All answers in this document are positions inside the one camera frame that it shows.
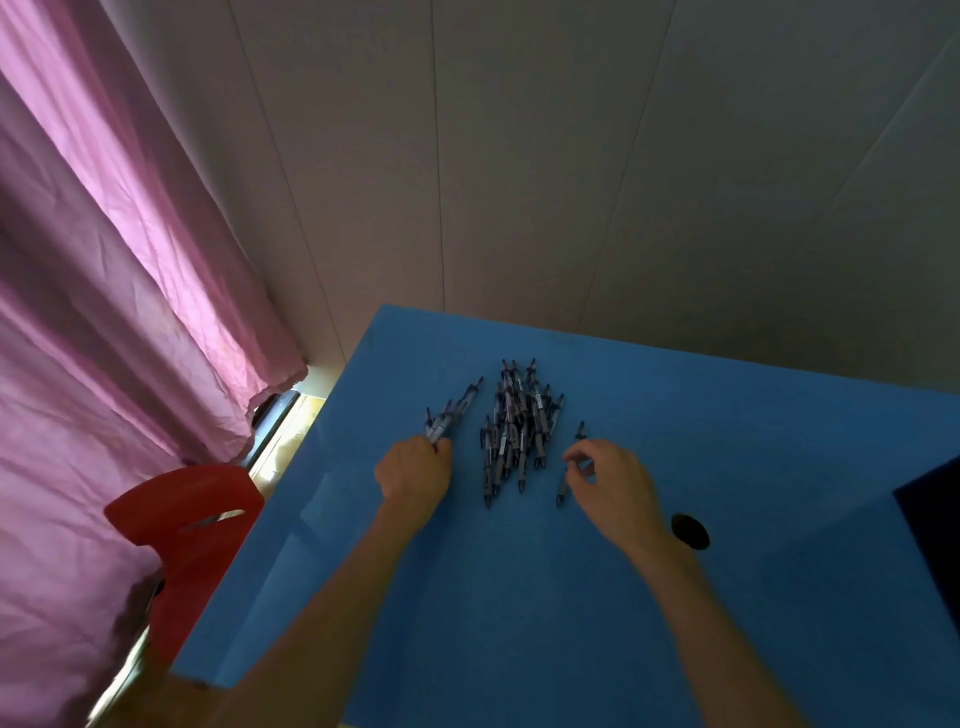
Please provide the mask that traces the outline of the person's right hand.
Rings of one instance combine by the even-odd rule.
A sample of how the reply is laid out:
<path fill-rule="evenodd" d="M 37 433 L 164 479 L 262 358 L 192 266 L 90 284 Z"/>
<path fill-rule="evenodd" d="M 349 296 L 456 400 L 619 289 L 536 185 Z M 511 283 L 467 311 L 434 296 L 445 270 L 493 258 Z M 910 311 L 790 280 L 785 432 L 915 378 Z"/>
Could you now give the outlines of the person's right hand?
<path fill-rule="evenodd" d="M 607 540 L 638 568 L 653 563 L 669 547 L 654 481 L 640 458 L 603 439 L 584 439 L 562 459 L 592 459 L 596 482 L 569 485 L 577 503 Z"/>

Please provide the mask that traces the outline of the person's left hand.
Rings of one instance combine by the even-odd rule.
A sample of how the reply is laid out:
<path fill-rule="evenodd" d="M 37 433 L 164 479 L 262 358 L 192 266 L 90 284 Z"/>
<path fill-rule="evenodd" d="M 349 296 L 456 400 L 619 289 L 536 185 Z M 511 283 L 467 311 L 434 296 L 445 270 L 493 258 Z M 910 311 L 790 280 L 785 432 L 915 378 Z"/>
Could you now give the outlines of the person's left hand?
<path fill-rule="evenodd" d="M 394 443 L 374 468 L 385 507 L 422 528 L 450 490 L 452 464 L 426 454 L 426 436 Z"/>

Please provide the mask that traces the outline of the single grey pen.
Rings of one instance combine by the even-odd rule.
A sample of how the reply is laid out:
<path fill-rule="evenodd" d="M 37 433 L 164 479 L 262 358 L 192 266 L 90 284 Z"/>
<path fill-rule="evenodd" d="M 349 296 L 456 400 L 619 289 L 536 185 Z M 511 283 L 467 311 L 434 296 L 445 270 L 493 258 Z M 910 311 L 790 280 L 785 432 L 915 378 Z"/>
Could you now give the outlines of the single grey pen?
<path fill-rule="evenodd" d="M 573 436 L 573 440 L 571 441 L 571 444 L 579 444 L 581 441 L 585 439 L 587 439 L 586 421 L 582 419 Z M 568 468 L 567 461 L 562 460 L 561 467 L 560 467 L 560 476 L 558 481 L 558 489 L 557 489 L 556 498 L 555 498 L 555 505 L 558 509 L 562 508 L 565 505 L 568 495 L 570 494 L 570 485 L 567 481 L 567 468 Z"/>

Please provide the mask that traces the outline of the small bundle of grey pens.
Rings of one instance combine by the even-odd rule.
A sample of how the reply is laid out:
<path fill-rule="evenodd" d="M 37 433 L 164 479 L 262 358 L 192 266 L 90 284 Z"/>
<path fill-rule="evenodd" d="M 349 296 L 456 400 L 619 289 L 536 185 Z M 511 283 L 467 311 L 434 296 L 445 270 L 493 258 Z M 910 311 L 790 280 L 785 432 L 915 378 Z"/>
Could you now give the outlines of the small bundle of grey pens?
<path fill-rule="evenodd" d="M 448 400 L 442 411 L 436 415 L 428 407 L 426 408 L 424 435 L 435 453 L 438 452 L 439 441 L 448 438 L 462 422 L 483 383 L 484 376 L 480 376 L 466 387 L 462 396 L 456 401 Z"/>

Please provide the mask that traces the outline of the person's left forearm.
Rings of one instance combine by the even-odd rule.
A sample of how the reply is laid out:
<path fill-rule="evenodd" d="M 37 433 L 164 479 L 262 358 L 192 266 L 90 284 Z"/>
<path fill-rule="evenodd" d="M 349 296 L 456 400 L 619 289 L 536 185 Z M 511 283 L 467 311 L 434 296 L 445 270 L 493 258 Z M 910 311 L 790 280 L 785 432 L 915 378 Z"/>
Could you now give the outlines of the person's left forearm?
<path fill-rule="evenodd" d="M 111 728 L 338 728 L 402 556 L 438 501 L 386 497 L 282 636 L 228 690 L 163 678 Z"/>

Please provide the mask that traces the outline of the person's right forearm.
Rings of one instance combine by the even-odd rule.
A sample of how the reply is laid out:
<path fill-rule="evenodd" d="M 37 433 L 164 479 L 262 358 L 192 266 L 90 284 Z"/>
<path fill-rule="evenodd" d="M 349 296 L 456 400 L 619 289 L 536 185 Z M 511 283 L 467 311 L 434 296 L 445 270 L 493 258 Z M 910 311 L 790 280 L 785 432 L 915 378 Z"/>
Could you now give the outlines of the person's right forearm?
<path fill-rule="evenodd" d="M 671 631 L 706 728 L 810 728 L 689 548 L 662 536 L 624 551 Z"/>

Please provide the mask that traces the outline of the pile of grey pens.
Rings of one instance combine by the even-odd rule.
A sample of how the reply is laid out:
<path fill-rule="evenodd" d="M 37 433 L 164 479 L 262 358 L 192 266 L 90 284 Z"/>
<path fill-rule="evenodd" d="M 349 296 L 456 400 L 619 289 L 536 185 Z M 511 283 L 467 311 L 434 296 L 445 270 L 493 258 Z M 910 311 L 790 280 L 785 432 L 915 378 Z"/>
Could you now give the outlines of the pile of grey pens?
<path fill-rule="evenodd" d="M 540 374 L 537 358 L 524 367 L 515 359 L 501 361 L 493 408 L 479 431 L 486 509 L 510 482 L 523 494 L 531 475 L 546 470 L 567 398 Z"/>

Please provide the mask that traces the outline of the red plastic chair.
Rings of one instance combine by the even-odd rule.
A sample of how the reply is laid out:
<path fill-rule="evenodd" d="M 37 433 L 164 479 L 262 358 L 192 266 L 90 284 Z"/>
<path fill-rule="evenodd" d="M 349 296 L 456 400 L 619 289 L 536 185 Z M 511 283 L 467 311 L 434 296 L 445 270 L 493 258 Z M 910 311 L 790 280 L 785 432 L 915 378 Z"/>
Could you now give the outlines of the red plastic chair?
<path fill-rule="evenodd" d="M 182 467 L 126 491 L 103 510 L 130 543 L 153 550 L 163 588 L 150 602 L 149 643 L 170 668 L 266 504 L 246 468 Z"/>

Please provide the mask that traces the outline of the pink curtain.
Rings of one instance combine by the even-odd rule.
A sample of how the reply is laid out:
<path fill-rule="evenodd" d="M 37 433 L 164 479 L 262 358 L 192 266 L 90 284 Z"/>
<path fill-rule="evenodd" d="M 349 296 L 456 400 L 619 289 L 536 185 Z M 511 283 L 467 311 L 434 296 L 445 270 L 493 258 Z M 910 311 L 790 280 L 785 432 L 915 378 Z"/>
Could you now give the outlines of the pink curtain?
<path fill-rule="evenodd" d="M 104 508 L 306 376 L 100 0 L 0 0 L 0 728 L 81 728 L 160 559 Z"/>

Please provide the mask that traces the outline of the dark fabric item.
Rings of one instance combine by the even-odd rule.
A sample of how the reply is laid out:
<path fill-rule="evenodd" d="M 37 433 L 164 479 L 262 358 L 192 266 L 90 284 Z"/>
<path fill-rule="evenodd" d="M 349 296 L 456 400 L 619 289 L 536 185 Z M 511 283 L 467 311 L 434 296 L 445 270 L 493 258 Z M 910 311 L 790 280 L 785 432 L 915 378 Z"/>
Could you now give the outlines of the dark fabric item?
<path fill-rule="evenodd" d="M 894 490 L 960 638 L 960 455 Z"/>

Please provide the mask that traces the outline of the dark metal window frame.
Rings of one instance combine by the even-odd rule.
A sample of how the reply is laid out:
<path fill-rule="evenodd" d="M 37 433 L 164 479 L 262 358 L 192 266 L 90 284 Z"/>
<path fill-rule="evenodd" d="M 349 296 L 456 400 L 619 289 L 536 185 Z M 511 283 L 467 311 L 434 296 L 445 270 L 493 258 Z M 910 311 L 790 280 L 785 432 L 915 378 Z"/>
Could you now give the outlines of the dark metal window frame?
<path fill-rule="evenodd" d="M 300 398 L 300 392 L 290 389 L 281 394 L 271 394 L 257 407 L 251 421 L 252 444 L 239 461 L 241 467 L 250 471 L 256 465 Z"/>

